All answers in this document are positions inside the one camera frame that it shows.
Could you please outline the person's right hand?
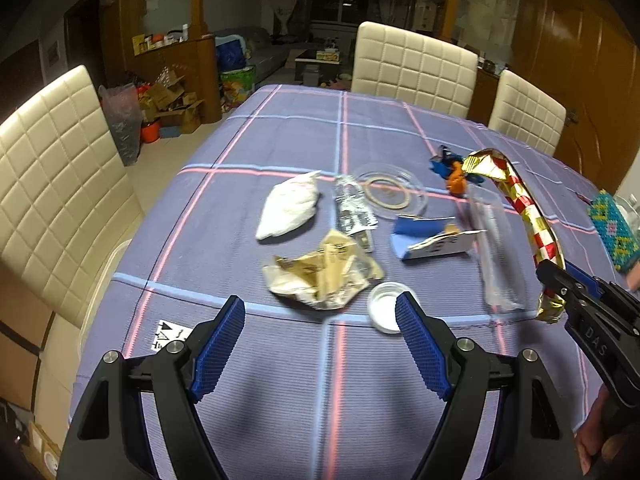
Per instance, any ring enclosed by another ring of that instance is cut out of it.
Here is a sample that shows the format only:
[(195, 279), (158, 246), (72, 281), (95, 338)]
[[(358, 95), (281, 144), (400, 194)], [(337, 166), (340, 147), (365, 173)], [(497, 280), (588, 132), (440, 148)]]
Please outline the person's right hand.
[(589, 415), (575, 434), (580, 469), (586, 479), (639, 478), (639, 419), (617, 434), (608, 434), (605, 415), (614, 406), (612, 396), (602, 384)]

